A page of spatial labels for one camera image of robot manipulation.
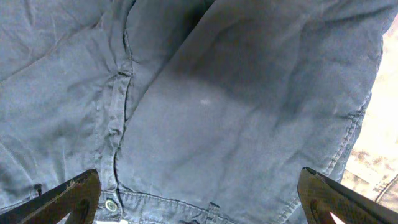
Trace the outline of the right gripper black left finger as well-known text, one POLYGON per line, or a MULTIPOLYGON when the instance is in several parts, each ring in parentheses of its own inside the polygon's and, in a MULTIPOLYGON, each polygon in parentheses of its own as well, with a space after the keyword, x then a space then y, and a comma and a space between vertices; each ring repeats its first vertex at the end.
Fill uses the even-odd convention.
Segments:
POLYGON ((93 223, 101 194, 94 169, 1 215, 1 223, 93 223))

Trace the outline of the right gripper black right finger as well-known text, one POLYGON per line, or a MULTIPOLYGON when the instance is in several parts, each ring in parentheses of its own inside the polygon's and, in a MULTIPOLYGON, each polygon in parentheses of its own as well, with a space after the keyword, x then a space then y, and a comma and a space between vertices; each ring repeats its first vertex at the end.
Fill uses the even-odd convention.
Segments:
POLYGON ((309 168, 301 170, 298 196, 308 223, 397 224, 397 213, 309 168))

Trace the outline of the dark blue shorts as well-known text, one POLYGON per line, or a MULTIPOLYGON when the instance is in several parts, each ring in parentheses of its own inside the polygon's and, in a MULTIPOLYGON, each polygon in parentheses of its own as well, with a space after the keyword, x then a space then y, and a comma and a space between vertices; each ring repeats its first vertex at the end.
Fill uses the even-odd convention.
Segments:
POLYGON ((95 218, 304 223, 340 181, 396 1, 2 1, 1 211, 97 170, 95 218))

